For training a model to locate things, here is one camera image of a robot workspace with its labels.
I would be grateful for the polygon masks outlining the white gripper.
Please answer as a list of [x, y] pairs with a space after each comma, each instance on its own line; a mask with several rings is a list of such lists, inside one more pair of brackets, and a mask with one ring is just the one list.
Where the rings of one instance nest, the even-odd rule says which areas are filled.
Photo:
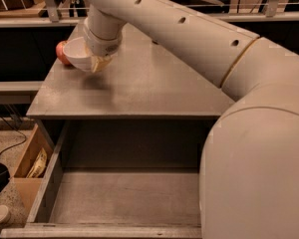
[[88, 17], [84, 21], [85, 51], [88, 57], [92, 57], [91, 72], [96, 73], [106, 67], [112, 60], [109, 55], [114, 54], [123, 39], [123, 25], [114, 20], [105, 21]]

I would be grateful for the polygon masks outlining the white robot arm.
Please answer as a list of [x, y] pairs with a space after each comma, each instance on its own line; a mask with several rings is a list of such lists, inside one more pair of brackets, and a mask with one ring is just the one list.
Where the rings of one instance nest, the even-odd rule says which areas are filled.
[[299, 55], [168, 0], [88, 1], [94, 54], [130, 23], [235, 101], [202, 152], [203, 239], [299, 239]]

